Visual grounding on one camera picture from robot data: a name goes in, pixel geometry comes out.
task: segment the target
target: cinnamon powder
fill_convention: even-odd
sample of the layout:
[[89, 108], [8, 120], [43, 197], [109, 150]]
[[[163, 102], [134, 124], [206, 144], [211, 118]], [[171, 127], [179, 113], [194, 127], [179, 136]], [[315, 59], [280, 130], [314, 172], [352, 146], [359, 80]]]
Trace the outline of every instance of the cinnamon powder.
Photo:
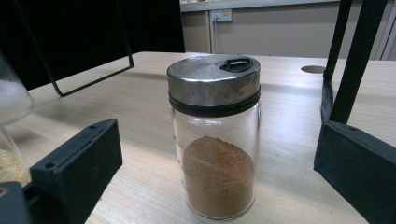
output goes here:
[[203, 216], [234, 217], [253, 201], [253, 162], [240, 147], [199, 138], [183, 154], [183, 171], [190, 205]]

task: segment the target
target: shaker jar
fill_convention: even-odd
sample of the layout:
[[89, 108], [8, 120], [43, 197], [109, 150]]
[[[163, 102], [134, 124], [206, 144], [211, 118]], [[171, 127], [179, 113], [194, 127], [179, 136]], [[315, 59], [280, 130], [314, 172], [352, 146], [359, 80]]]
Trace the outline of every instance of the shaker jar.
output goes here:
[[255, 199], [260, 144], [260, 64], [209, 55], [167, 70], [185, 198], [198, 214], [230, 219]]
[[5, 125], [27, 116], [33, 106], [32, 97], [0, 51], [0, 183], [18, 181], [24, 186], [31, 180], [27, 162]]

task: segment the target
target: glass jar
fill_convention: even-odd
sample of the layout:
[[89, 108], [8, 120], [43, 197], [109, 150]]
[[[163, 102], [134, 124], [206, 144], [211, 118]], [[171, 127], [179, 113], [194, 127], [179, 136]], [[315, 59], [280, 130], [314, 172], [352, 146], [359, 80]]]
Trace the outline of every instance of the glass jar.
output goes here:
[[32, 97], [0, 51], [0, 183], [19, 181], [24, 186], [31, 180], [27, 162], [5, 125], [27, 116], [33, 106]]
[[260, 145], [260, 64], [241, 55], [210, 55], [167, 71], [177, 158], [190, 207], [229, 219], [255, 199]]

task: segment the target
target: spice jar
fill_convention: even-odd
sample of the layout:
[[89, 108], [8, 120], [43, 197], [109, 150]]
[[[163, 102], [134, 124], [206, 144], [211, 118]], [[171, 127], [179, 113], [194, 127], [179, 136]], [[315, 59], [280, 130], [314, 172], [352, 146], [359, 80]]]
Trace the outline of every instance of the spice jar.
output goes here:
[[33, 110], [33, 99], [0, 51], [0, 183], [31, 180], [28, 165], [5, 125], [24, 118]]
[[260, 141], [260, 64], [209, 55], [167, 70], [186, 200], [198, 214], [229, 219], [255, 199]]

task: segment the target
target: light wood tabletop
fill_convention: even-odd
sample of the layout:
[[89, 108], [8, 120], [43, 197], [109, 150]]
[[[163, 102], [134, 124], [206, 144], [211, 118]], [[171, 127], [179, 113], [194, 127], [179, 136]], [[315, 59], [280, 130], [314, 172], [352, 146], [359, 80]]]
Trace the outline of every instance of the light wood tabletop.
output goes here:
[[[29, 165], [86, 126], [117, 119], [123, 165], [88, 223], [215, 223], [184, 202], [166, 69], [198, 53], [140, 52], [134, 68], [60, 98], [51, 85], [30, 93], [34, 111], [8, 125]], [[320, 131], [322, 74], [303, 66], [326, 59], [251, 56], [261, 63], [262, 128], [257, 198], [230, 223], [366, 223], [313, 170]], [[127, 66], [126, 59], [59, 81], [62, 91]], [[340, 82], [345, 61], [334, 74]], [[369, 62], [349, 125], [396, 146], [396, 62]]]

